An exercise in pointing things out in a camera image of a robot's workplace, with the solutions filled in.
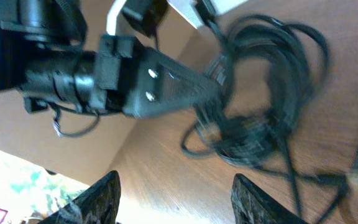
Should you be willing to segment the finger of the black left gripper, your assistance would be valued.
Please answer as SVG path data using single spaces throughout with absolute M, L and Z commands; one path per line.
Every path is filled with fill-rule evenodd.
M 218 84 L 153 48 L 142 52 L 122 112 L 144 119 L 187 109 L 219 96 Z

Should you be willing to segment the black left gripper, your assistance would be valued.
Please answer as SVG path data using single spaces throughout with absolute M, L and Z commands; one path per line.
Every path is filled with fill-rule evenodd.
M 142 44 L 101 36 L 98 51 L 71 44 L 66 28 L 0 20 L 0 92 L 16 89 L 29 113 L 53 108 L 83 115 L 135 114 Z

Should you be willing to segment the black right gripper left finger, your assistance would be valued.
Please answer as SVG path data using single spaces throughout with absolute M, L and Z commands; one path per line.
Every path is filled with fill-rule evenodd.
M 121 199 L 118 171 L 112 170 L 57 212 L 43 224 L 116 224 Z

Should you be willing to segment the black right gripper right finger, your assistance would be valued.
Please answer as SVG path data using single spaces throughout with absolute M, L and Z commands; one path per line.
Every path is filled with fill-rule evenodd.
M 240 173 L 232 182 L 231 203 L 236 223 L 307 224 Z

